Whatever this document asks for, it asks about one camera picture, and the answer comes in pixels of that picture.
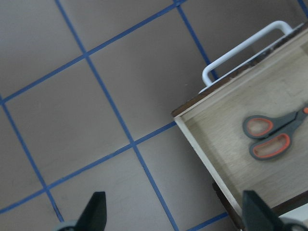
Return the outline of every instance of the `blue grout line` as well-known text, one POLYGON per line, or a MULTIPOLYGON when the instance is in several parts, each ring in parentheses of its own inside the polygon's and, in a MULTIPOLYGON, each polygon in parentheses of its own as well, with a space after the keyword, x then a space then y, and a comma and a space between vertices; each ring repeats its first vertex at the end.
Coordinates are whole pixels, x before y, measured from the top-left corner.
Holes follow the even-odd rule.
POLYGON ((51 193, 47 189, 46 183, 45 183, 41 173, 39 172, 39 169, 38 169, 37 165, 35 164, 32 156, 31 156, 31 153, 28 150, 28 147, 26 146, 26 143, 25 143, 24 139, 22 138, 19 130, 17 129, 17 126, 16 126, 16 124, 15 124, 15 122, 14 122, 14 120, 13 120, 13 118, 12 118, 12 116, 11 116, 9 110, 8 110, 8 108, 6 107, 5 103, 2 104, 2 108, 3 108, 7 118, 9 120, 9 122, 10 122, 10 124, 11 124, 11 126, 12 126, 12 128, 13 128, 13 130, 14 130, 14 132, 15 132, 15 134, 16 134, 16 136, 17 136, 17 138, 18 138, 18 140, 19 140, 19 142, 20 142, 20 144, 21 144, 21 146, 22 146, 22 148, 23 148, 23 150, 24 150, 24 152, 25 152, 25 154, 26 154, 26 156, 27 156, 31 166, 32 166, 32 168, 33 168, 33 170, 35 171, 35 173, 36 173, 36 175, 37 175, 41 185, 43 186, 46 194, 48 195, 49 200, 50 200, 50 202, 51 202, 51 204, 53 206, 54 211, 57 214, 58 219, 62 222, 63 221, 63 217, 62 217, 59 209, 57 208, 57 206, 55 204, 54 198, 52 197, 51 193))
POLYGON ((60 66, 59 68, 55 69, 54 71, 51 71, 51 72, 48 73, 47 75, 45 75, 45 76, 39 78, 38 80, 36 80, 36 81, 30 83, 29 85, 25 86, 24 88, 18 90, 17 92, 15 92, 15 93, 9 95, 9 96, 6 97, 6 98, 4 98, 4 99, 3 99, 3 102, 6 103, 7 101, 9 101, 9 100, 15 98, 16 96, 18 96, 18 95, 24 93, 25 91, 27 91, 27 90, 29 90, 29 89, 35 87, 37 84, 39 84, 39 83, 41 83, 41 82, 43 82, 43 81, 49 79, 50 77, 52 77, 52 76, 58 74, 59 72, 61 72, 61 71, 65 70, 65 69, 67 69, 68 67, 74 65, 75 63, 79 62, 79 61, 82 60, 82 59, 84 59, 84 56, 83 56, 83 55, 81 55, 81 56, 79 56, 79 57, 73 59, 72 61, 69 61, 68 63, 64 64, 63 66, 60 66))
POLYGON ((89 169, 91 169, 91 168, 93 168, 93 167, 95 167, 95 166, 105 162, 106 160, 111 159, 112 157, 117 156, 120 153, 125 152, 126 150, 128 150, 130 148, 131 148, 131 145, 128 144, 128 145, 118 149, 114 153, 111 153, 111 154, 109 154, 107 156, 104 156, 104 157, 98 159, 97 161, 94 161, 91 164, 88 164, 88 165, 82 167, 81 169, 79 169, 79 170, 77 170, 77 171, 75 171, 75 172, 73 172, 73 173, 71 173, 71 174, 69 174, 69 175, 67 175, 65 177, 62 177, 61 179, 59 179, 59 180, 55 181, 54 183, 51 183, 50 185, 48 185, 47 188, 48 189, 52 189, 52 188, 56 187, 57 185, 62 184, 63 182, 65 182, 65 181, 67 181, 67 180, 69 180, 69 179, 79 175, 80 173, 82 173, 82 172, 84 172, 86 170, 89 170, 89 169))
POLYGON ((124 132, 125 132, 128 140, 129 140, 130 144, 132 145, 132 147, 133 147, 133 149, 134 149, 134 151, 135 151, 135 153, 136 153, 136 155, 137 155, 137 157, 138 157, 138 159, 139 159, 139 161, 140 161, 140 163, 141 163, 141 165, 142 165, 142 167, 143 167, 143 169, 144 169, 144 171, 145 171, 145 173, 146 173, 146 175, 147 175, 147 177, 148 177, 148 179, 149 179, 149 181, 150 181, 150 183, 151 183, 151 185, 152 185, 152 187, 153 187, 153 189, 154 189, 154 191, 155 191, 155 193, 156 193, 156 195, 157 195, 157 197, 159 199, 159 201, 161 202, 161 204, 162 204, 162 206, 163 206, 163 208, 164 208, 164 210, 166 212, 166 215, 169 218, 169 221, 170 221, 173 229, 175 231, 178 231, 179 229, 178 229, 178 227, 177 227, 177 225, 176 225, 176 223, 175 223, 175 221, 174 221, 174 219, 173 219, 173 217, 172 217, 172 215, 171 215, 171 213, 170 213, 170 211, 169 211, 169 209, 168 209, 168 207, 167 207, 167 205, 166 205, 166 203, 165 203, 165 201, 164 201, 164 199, 163 199, 163 197, 162 197, 162 195, 161 195, 161 193, 160 193, 160 191, 159 191, 159 189, 158 189, 158 187, 157 187, 157 185, 156 185, 156 183, 155 183, 155 181, 154 181, 154 179, 153 179, 153 177, 152 177, 152 175, 151 175, 151 173, 150 173, 150 171, 149 171, 149 169, 147 167, 147 165, 145 164, 145 162, 143 160, 143 158, 142 158, 142 156, 141 156, 141 154, 140 154, 140 152, 139 152, 139 150, 137 148, 137 145, 136 145, 135 141, 132 138, 132 135, 130 134, 130 132, 128 130, 128 127, 125 124, 125 121, 123 120, 123 118, 122 118, 118 108, 116 107, 115 102, 113 101, 110 93, 108 92, 108 90, 107 90, 105 84, 103 83, 100 75, 98 74, 98 72, 97 72, 97 70, 96 70, 92 60, 90 59, 89 55, 86 53, 85 50, 83 50, 84 46, 83 46, 81 40, 79 39, 76 31, 74 30, 74 28, 73 28, 69 18, 67 17, 64 9, 62 8, 62 5, 60 4, 60 2, 58 0, 55 0, 55 1, 57 2, 58 8, 60 8, 61 14, 63 15, 63 17, 64 17, 68 27, 72 31, 74 37, 77 39, 78 45, 81 48, 81 50, 83 51, 84 56, 85 56, 85 58, 86 58, 86 60, 87 60, 87 62, 89 64, 89 66, 90 66, 94 76, 96 77, 99 85, 101 86, 101 88, 102 88, 102 90, 103 90, 107 100, 109 101, 109 104, 111 105, 111 107, 112 107, 112 109, 113 109, 113 111, 114 111, 114 113, 115 113, 119 123, 122 126, 122 129, 124 130, 124 132))
POLYGON ((197 225, 195 227, 192 227, 192 228, 188 229, 187 231, 197 231, 197 230, 200 230, 200 229, 204 228, 205 226, 213 224, 214 222, 216 222, 216 221, 218 221, 220 219, 223 219, 223 218, 225 218, 227 216, 228 216, 227 213, 219 214, 218 216, 213 217, 210 220, 207 220, 207 221, 205 221, 205 222, 203 222, 203 223, 201 223, 201 224, 199 224, 199 225, 197 225))
POLYGON ((37 196, 39 196, 39 195, 41 195, 43 193, 45 193, 45 190, 41 189, 41 190, 39 190, 39 191, 37 191, 37 192, 35 192, 35 193, 25 197, 24 199, 22 199, 20 201, 17 201, 17 202, 15 202, 15 203, 13 203, 13 204, 5 207, 5 208, 2 208, 2 209, 0 209, 0 214, 1 213, 6 213, 6 212, 10 211, 11 209, 13 209, 15 207, 18 207, 18 206, 20 206, 20 205, 22 205, 22 204, 24 204, 24 203, 26 203, 26 202, 36 198, 37 196))
POLYGON ((166 14, 167 12, 173 10, 173 9, 176 8, 176 7, 177 7, 177 4, 172 4, 172 5, 170 5, 170 6, 167 6, 166 8, 164 8, 163 10, 161 10, 160 12, 158 12, 158 13, 156 13, 156 14, 153 14, 152 16, 146 18, 145 20, 141 21, 140 23, 138 23, 138 24, 132 26, 131 28, 129 28, 129 29, 123 31, 123 32, 120 33, 119 35, 117 35, 117 36, 115 36, 115 37, 109 39, 108 41, 106 41, 106 42, 104 42, 104 43, 98 45, 97 47, 95 47, 95 48, 93 48, 92 50, 88 51, 87 54, 88 54, 88 55, 91 55, 91 54, 93 54, 93 53, 95 53, 95 52, 97 52, 97 51, 103 49, 104 47, 108 46, 109 44, 111 44, 111 43, 117 41, 118 39, 120 39, 120 38, 122 38, 122 37, 128 35, 129 33, 133 32, 134 30, 136 30, 136 29, 140 28, 141 26, 144 26, 145 24, 147 24, 147 23, 153 21, 154 19, 156 19, 156 18, 158 18, 158 17, 160 17, 160 16, 166 14))
POLYGON ((142 143, 142 142, 144 142, 144 141, 146 141, 146 140, 152 138, 153 136, 156 136, 156 135, 158 135, 158 134, 160 134, 160 133, 162 133, 162 132, 168 130, 169 128, 172 128, 172 127, 175 126, 175 125, 176 125, 176 122, 173 121, 173 122, 171 122, 171 123, 169 123, 169 124, 167 124, 167 125, 165 125, 165 126, 159 128, 159 129, 157 129, 157 130, 155 130, 155 131, 153 131, 153 132, 151 132, 151 133, 145 135, 144 137, 141 137, 140 139, 136 140, 135 143, 136 143, 136 144, 140 144, 140 143, 142 143))
POLYGON ((305 13, 306 17, 308 18, 308 9, 307 9, 307 6, 304 3, 304 1, 303 0, 297 0, 297 2, 300 5, 300 7, 302 8, 302 10, 305 13))
MULTIPOLYGON (((210 59, 208 58, 208 56, 207 56, 205 50, 203 49, 203 47, 202 47, 202 45, 201 45, 201 42, 200 42, 200 40, 198 39, 196 33, 194 32, 193 27, 192 27, 191 24, 189 23, 189 21, 188 21, 186 15, 185 15, 185 13, 184 13, 182 7, 179 5, 179 6, 177 6, 177 9, 178 9, 178 12, 180 13, 180 15, 181 15, 181 17, 182 17, 182 19, 183 19, 183 21, 184 21, 186 27, 187 27, 187 29, 189 30, 189 32, 190 32, 190 34, 191 34, 191 36, 192 36, 192 38, 193 38, 195 44, 197 45, 197 47, 198 47, 198 49, 199 49, 199 51, 200 51, 200 53, 201 53, 201 55, 202 55, 204 61, 206 62, 207 65, 211 64, 210 59)), ((214 79, 217 80, 217 79, 218 79, 218 75, 217 75, 216 71, 215 71, 215 70, 212 70, 211 73, 212 73, 214 79)))

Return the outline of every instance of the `wooden drawer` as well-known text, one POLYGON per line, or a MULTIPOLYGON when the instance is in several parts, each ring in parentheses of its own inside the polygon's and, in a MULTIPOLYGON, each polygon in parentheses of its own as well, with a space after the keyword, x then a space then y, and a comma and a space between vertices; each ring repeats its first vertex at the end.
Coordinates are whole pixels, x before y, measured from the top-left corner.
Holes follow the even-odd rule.
POLYGON ((249 154, 248 147, 255 140, 242 130, 248 116, 279 117, 308 103, 305 28, 307 25, 173 112, 179 128, 239 215, 243 190, 255 190, 270 207, 285 212, 292 209, 283 207, 288 200, 307 195, 308 119, 294 133, 289 151, 267 161, 249 154))

